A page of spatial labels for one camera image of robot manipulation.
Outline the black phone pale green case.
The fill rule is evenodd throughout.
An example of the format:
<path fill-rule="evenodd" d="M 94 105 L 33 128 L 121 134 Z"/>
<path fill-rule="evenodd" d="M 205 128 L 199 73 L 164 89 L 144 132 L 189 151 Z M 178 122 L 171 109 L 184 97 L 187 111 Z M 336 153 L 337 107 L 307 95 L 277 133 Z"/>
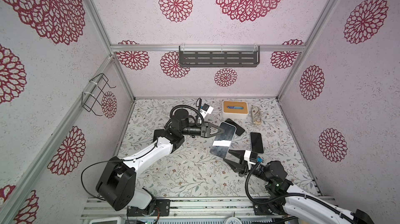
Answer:
<path fill-rule="evenodd" d="M 154 134 L 153 134 L 153 142 L 158 142 L 158 139 L 160 137 L 164 137 L 165 136 L 165 130 L 164 129 L 156 129 L 154 130 Z"/>

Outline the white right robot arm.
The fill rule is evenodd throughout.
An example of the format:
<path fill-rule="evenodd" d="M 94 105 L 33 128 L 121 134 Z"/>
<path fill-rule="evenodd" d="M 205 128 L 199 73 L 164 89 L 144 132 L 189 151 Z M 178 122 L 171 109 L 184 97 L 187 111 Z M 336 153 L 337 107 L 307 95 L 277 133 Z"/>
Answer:
<path fill-rule="evenodd" d="M 293 219 L 309 224 L 373 224 L 372 218 L 364 211 L 355 212 L 342 209 L 315 197 L 286 177 L 280 161 L 270 161 L 263 165 L 258 153 L 249 150 L 229 150 L 228 153 L 239 159 L 238 162 L 224 158 L 231 169 L 245 176 L 245 193 L 254 206 L 276 215 L 288 215 L 288 218 L 275 221 L 276 224 Z M 264 181 L 269 198 L 256 199 L 251 196 L 249 183 L 252 176 Z"/>

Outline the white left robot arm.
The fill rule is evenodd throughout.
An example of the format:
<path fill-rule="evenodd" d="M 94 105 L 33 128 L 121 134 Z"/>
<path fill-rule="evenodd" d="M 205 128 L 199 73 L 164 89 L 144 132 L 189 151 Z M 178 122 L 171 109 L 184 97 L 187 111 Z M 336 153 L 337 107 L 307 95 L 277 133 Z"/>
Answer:
<path fill-rule="evenodd" d="M 211 138 L 226 131 L 212 123 L 196 121 L 188 111 L 180 108 L 171 114 L 160 136 L 147 148 L 120 159 L 116 156 L 105 162 L 105 168 L 95 187 L 96 192 L 114 210 L 125 207 L 141 210 L 150 215 L 156 208 L 156 197 L 146 189 L 136 187 L 136 178 L 161 158 L 172 154 L 184 143 L 185 136 Z"/>

